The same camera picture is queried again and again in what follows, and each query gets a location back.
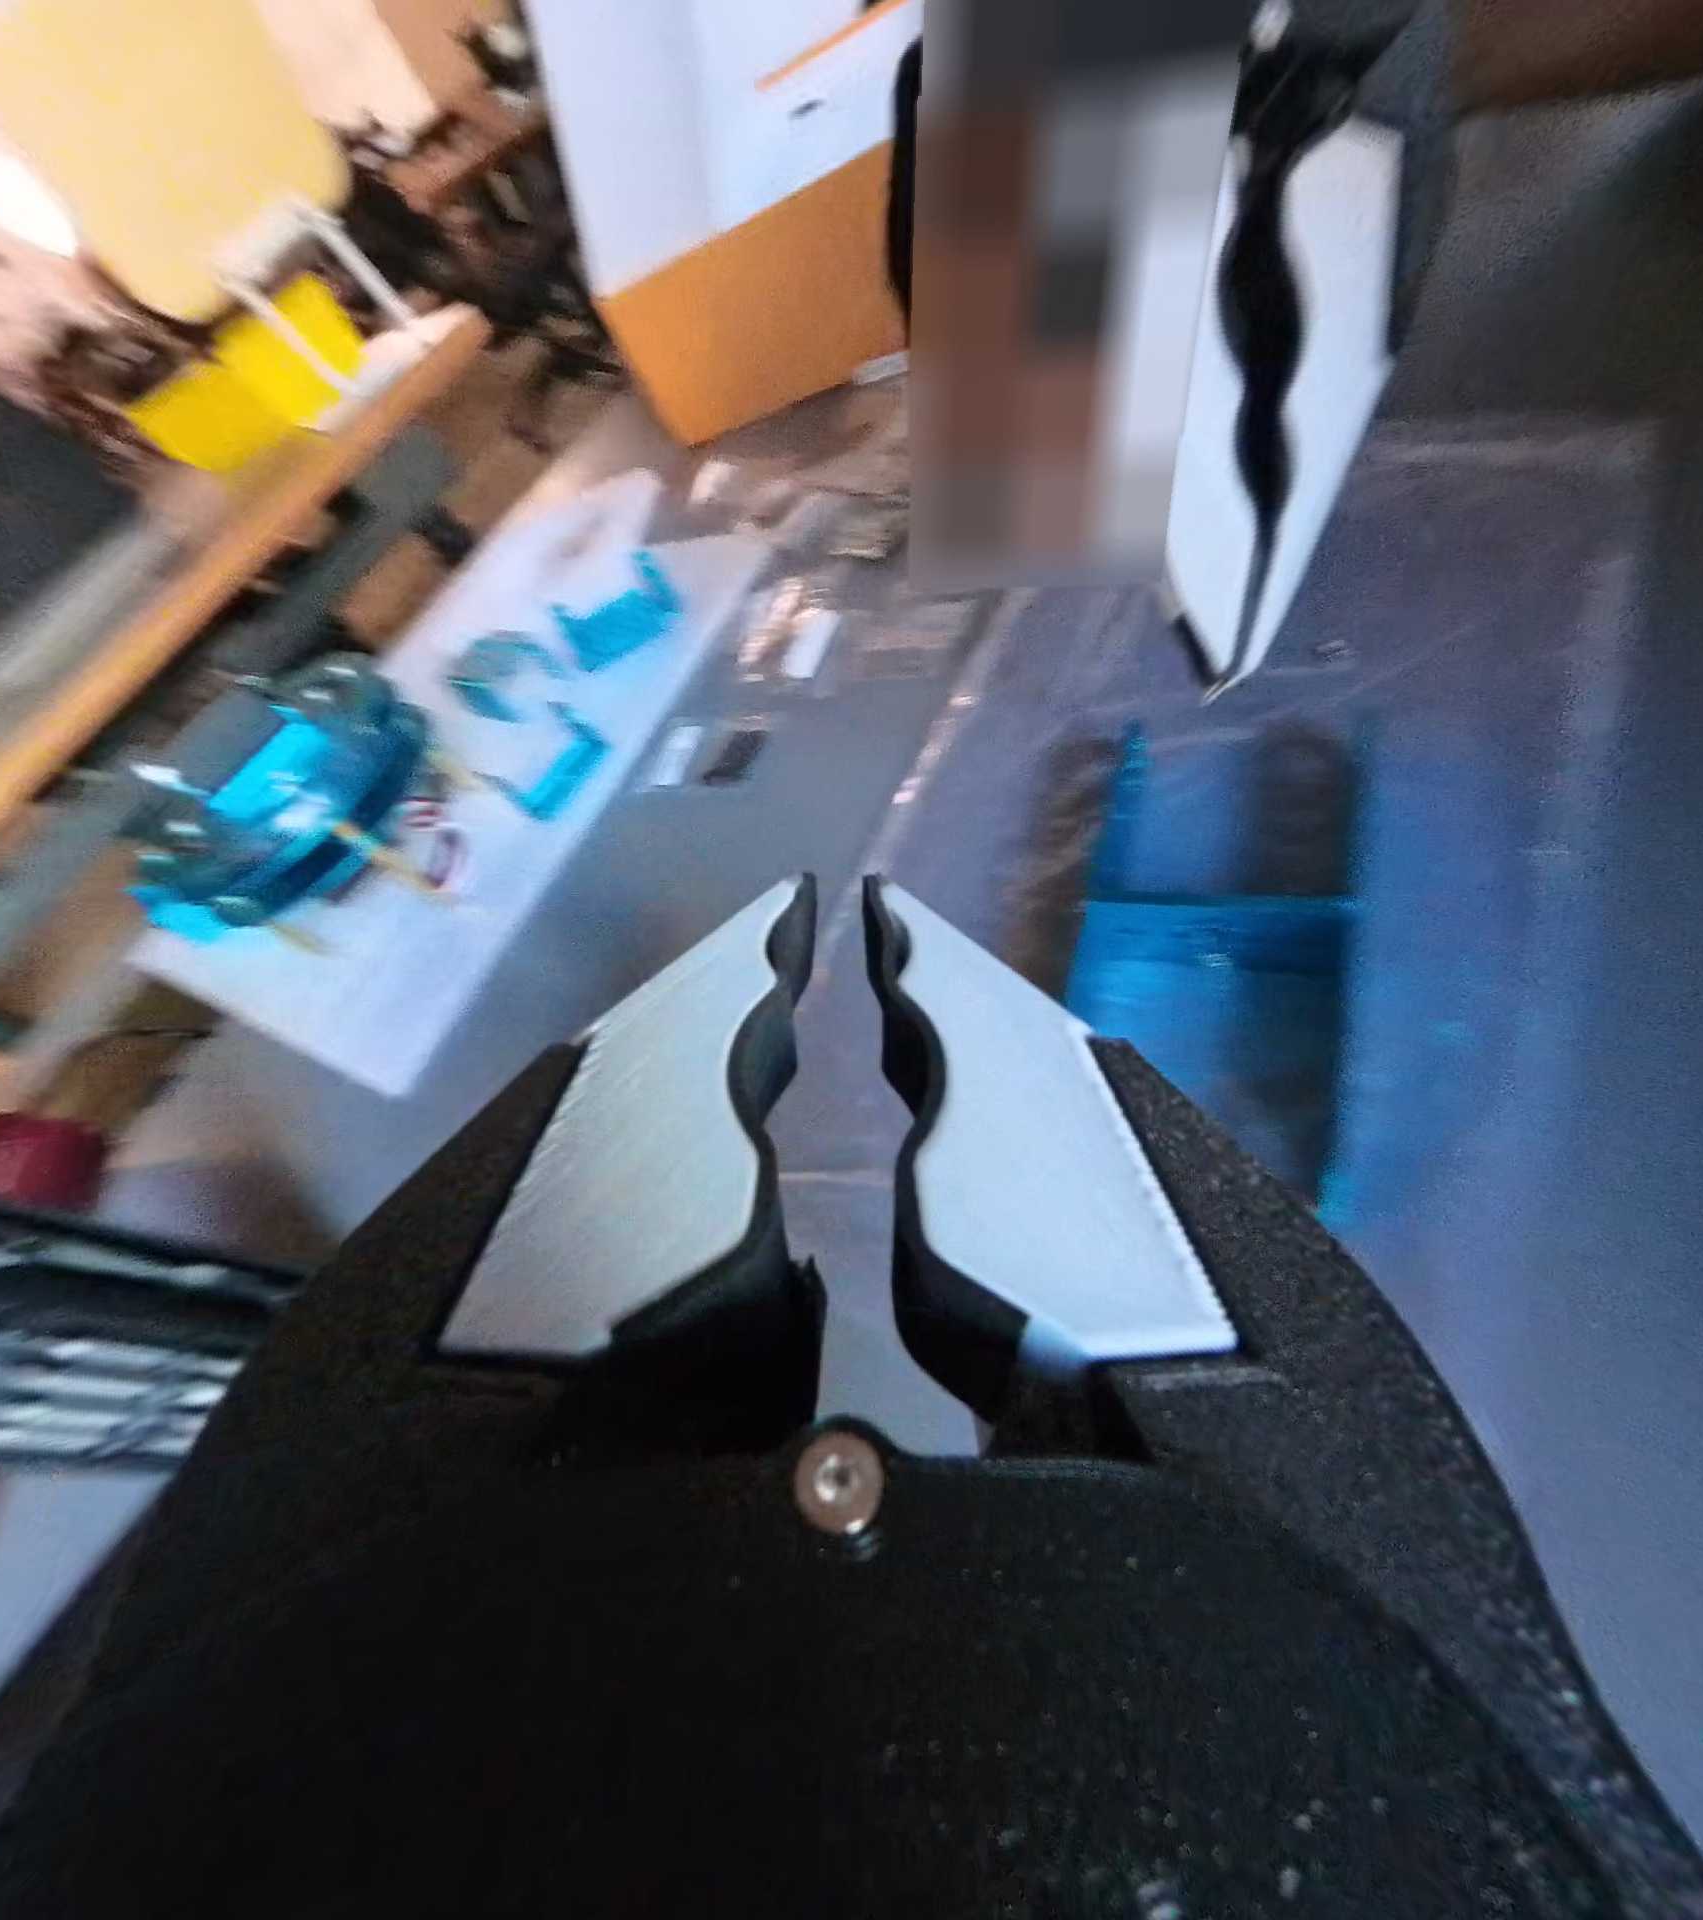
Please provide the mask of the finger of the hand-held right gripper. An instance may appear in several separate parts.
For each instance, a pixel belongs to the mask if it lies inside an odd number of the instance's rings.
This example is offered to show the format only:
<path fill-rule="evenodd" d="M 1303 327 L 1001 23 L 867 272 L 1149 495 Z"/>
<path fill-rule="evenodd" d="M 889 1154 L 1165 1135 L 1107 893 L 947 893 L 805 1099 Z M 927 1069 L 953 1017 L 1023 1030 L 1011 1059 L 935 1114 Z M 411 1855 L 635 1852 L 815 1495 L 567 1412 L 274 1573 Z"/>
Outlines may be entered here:
<path fill-rule="evenodd" d="M 1229 677 L 1283 626 L 1391 369 L 1401 139 L 1355 116 L 1291 148 L 1239 138 L 1229 222 L 1231 471 L 1247 562 Z"/>
<path fill-rule="evenodd" d="M 1165 530 L 1167 585 L 1213 688 L 1247 669 L 1279 518 L 1281 189 L 1269 176 L 1227 176 Z"/>

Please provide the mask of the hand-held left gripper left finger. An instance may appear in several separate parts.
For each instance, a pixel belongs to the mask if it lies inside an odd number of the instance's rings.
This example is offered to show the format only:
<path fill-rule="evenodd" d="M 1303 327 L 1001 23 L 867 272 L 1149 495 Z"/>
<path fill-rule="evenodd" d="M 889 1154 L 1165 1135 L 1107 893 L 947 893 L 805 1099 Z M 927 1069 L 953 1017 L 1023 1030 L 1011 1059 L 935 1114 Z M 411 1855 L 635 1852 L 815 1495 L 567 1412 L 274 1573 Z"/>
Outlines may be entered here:
<path fill-rule="evenodd" d="M 787 875 L 583 1032 L 443 1353 L 587 1363 L 773 1309 L 791 1268 L 767 1115 L 813 953 L 815 878 Z"/>

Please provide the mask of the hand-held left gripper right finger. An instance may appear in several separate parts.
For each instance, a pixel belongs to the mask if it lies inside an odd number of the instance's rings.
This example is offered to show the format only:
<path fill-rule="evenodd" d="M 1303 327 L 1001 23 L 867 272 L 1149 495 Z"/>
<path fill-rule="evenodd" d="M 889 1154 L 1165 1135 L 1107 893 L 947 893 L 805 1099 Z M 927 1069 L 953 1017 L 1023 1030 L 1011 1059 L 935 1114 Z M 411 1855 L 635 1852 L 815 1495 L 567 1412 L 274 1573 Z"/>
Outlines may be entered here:
<path fill-rule="evenodd" d="M 1093 1032 L 885 875 L 863 879 L 863 958 L 909 1115 L 891 1299 L 921 1370 L 1077 1379 L 1233 1353 Z"/>

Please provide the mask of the blue acrylic robot base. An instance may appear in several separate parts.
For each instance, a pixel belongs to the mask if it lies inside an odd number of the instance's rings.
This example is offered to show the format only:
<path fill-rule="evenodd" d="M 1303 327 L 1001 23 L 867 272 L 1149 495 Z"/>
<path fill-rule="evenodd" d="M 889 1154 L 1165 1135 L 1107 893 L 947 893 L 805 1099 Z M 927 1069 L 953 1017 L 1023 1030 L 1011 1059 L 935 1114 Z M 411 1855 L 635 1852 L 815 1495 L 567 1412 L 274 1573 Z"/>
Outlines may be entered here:
<path fill-rule="evenodd" d="M 357 651 L 234 684 L 122 770 L 128 891 L 172 938 L 270 931 L 322 952 L 298 909 L 375 874 L 449 897 L 471 865 L 431 719 Z"/>

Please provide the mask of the wooden edged desk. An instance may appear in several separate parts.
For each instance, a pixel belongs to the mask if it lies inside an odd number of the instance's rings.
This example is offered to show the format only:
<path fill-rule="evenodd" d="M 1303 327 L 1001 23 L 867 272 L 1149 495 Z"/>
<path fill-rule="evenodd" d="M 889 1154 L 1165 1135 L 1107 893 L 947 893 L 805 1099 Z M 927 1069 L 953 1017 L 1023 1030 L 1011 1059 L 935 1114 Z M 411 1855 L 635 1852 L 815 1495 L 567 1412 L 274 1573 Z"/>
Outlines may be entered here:
<path fill-rule="evenodd" d="M 445 305 L 423 318 L 387 380 L 340 423 L 296 429 L 230 478 L 190 468 L 164 473 L 158 502 L 184 515 L 182 554 L 80 657 L 34 684 L 0 690 L 0 831 L 294 534 L 469 372 L 487 338 L 473 305 Z"/>

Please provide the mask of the white foam sheet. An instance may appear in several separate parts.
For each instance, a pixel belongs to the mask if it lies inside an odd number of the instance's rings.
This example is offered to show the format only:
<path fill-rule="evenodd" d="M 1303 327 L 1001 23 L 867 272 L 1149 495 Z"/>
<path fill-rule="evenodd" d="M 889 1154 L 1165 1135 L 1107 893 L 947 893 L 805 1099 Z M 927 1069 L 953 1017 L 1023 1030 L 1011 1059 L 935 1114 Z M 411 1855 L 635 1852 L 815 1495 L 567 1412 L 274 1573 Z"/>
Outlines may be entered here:
<path fill-rule="evenodd" d="M 717 649 L 721 617 L 739 608 L 755 565 L 751 539 L 731 530 L 665 539 L 661 499 L 663 479 L 647 468 L 553 503 L 525 495 L 379 657 L 383 677 L 425 710 L 435 741 L 473 780 L 453 788 L 453 817 L 469 831 L 473 858 L 451 896 L 365 875 L 342 901 L 292 916 L 322 952 L 268 930 L 210 943 L 150 930 L 128 963 L 369 1091 L 409 1091 L 637 774 Z M 615 593 L 635 547 L 657 555 L 683 612 L 641 651 L 579 674 L 549 608 L 581 612 Z M 481 719 L 443 682 L 449 660 L 493 629 L 525 631 L 543 648 L 543 668 L 523 684 L 527 714 L 569 703 L 611 743 L 599 774 L 553 824 L 529 819 L 495 784 L 517 756 L 521 724 Z"/>

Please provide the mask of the clear plastic bag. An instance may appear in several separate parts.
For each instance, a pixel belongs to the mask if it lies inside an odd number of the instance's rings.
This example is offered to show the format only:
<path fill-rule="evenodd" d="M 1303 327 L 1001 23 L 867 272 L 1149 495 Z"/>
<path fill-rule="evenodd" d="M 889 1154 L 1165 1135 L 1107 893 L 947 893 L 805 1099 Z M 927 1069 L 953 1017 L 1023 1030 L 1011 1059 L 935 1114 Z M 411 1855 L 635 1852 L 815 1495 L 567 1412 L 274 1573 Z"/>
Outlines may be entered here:
<path fill-rule="evenodd" d="M 1557 418 L 1387 428 L 1271 653 L 1217 696 L 1145 593 L 1035 593 L 967 664 L 875 858 L 1063 1000 L 1127 731 L 1371 724 L 1341 1180 L 1317 1207 L 1459 1376 L 1531 1306 L 1645 463 L 1637 436 Z"/>

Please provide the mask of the pile of small hardware packets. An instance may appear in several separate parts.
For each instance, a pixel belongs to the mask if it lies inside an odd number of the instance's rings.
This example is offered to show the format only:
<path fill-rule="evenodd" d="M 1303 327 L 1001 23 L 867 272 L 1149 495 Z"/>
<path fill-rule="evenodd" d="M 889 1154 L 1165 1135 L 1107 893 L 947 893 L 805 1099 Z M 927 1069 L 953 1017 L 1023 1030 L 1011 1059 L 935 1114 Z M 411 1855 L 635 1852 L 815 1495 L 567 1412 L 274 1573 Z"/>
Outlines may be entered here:
<path fill-rule="evenodd" d="M 671 722 L 655 788 L 741 786 L 777 728 L 871 688 L 945 682 L 983 626 L 977 593 L 911 588 L 909 471 L 899 444 L 821 462 L 709 460 L 687 503 L 727 510 L 753 544 L 737 612 L 719 622 L 707 715 Z"/>

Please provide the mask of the open cardboard box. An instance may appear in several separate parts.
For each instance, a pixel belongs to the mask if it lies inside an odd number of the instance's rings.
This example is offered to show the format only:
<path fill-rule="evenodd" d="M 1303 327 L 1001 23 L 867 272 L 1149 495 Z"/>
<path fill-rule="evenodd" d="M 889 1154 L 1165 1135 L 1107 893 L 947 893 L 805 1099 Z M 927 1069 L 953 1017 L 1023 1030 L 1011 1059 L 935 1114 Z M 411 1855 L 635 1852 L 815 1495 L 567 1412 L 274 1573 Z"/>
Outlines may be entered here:
<path fill-rule="evenodd" d="M 901 347 L 893 82 L 923 6 L 527 2 L 585 286 L 681 444 Z"/>

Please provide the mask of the black perforated cylinder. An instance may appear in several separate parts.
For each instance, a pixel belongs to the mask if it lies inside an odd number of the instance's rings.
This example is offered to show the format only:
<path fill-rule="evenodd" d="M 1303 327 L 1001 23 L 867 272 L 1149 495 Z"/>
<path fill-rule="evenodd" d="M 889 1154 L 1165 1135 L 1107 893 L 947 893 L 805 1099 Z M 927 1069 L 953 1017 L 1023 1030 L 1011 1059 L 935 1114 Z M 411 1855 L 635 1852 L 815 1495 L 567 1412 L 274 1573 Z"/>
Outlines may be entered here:
<path fill-rule="evenodd" d="M 308 1276 L 0 1202 L 0 1473 L 172 1475 Z"/>

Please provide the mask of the yellow bin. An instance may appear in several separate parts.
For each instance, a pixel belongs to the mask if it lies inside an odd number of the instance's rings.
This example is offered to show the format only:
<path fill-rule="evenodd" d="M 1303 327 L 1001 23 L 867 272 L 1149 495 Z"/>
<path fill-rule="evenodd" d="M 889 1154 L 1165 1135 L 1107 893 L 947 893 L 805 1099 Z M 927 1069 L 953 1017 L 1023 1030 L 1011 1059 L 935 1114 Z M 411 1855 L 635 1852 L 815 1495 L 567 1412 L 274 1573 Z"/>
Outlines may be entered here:
<path fill-rule="evenodd" d="M 208 355 L 120 406 L 170 462 L 208 473 L 250 468 L 296 429 L 320 426 L 363 368 L 365 339 L 334 288 L 306 272 L 272 300 L 286 323 L 228 320 Z"/>

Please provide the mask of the cream rounded board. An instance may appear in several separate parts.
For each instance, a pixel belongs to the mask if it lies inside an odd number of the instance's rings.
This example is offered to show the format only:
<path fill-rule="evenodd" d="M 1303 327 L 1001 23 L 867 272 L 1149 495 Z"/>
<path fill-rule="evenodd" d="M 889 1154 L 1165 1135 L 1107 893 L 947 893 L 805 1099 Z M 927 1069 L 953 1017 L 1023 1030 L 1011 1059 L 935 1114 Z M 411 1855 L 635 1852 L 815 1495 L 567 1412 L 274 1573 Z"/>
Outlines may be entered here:
<path fill-rule="evenodd" d="M 0 128 L 142 307 L 204 323 L 266 216 L 350 167 L 250 2 L 0 2 Z"/>

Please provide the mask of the small blue U bracket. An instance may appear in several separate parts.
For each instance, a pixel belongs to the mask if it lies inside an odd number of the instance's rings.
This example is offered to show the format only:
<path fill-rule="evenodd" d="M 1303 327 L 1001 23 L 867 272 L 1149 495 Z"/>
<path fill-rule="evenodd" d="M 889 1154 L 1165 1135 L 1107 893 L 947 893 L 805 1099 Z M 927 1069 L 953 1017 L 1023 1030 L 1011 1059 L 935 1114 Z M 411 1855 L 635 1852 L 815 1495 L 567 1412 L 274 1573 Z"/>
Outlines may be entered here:
<path fill-rule="evenodd" d="M 571 703 L 555 700 L 531 707 L 521 734 L 517 756 L 495 784 L 529 819 L 553 824 L 599 774 L 611 743 Z"/>

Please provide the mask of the blue perforated bracket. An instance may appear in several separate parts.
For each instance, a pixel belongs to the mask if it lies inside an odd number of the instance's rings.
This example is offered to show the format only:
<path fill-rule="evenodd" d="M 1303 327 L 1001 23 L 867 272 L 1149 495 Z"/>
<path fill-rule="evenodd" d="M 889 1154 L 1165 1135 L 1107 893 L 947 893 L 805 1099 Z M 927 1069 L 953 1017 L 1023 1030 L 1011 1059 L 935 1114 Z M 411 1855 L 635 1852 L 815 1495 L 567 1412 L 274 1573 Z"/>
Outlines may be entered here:
<path fill-rule="evenodd" d="M 561 602 L 549 608 L 579 674 L 595 674 L 639 653 L 669 634 L 683 612 L 679 590 L 649 547 L 633 547 L 627 559 L 629 580 L 611 595 L 583 610 Z"/>

